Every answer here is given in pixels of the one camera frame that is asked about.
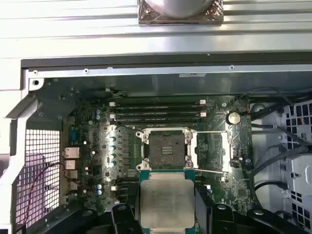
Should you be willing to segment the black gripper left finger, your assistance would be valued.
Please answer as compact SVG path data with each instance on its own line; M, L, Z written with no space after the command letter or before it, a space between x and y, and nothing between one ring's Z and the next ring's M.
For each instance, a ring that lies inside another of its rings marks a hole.
M99 215L96 211L82 209L66 218L60 224L62 234L139 234L141 226L135 218L139 195L137 183L128 189L126 203L114 205Z

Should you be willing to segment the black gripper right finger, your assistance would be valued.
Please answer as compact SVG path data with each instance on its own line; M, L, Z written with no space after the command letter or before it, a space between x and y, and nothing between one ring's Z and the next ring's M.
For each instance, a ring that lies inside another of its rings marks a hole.
M195 186L195 216L204 234L301 234L302 229L262 209L241 215L231 206L214 203L205 186Z

